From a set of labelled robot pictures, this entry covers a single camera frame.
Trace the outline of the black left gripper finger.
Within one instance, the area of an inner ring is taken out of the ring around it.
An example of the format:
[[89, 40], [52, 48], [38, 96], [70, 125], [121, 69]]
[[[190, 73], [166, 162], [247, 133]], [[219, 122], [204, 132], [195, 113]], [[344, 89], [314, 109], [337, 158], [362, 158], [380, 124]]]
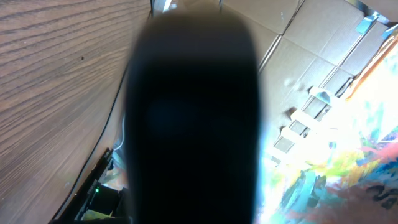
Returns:
[[260, 131], [256, 54], [219, 12], [150, 20], [132, 51], [125, 153], [134, 223], [251, 223]]

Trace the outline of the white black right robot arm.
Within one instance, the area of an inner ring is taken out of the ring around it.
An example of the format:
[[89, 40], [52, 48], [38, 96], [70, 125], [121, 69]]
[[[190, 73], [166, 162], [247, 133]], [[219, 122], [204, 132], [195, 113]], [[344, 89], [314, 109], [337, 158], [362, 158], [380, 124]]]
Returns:
[[132, 224], [126, 213], [127, 189], [116, 190], [104, 184], [114, 164], [113, 151], [107, 149], [81, 188], [50, 224]]

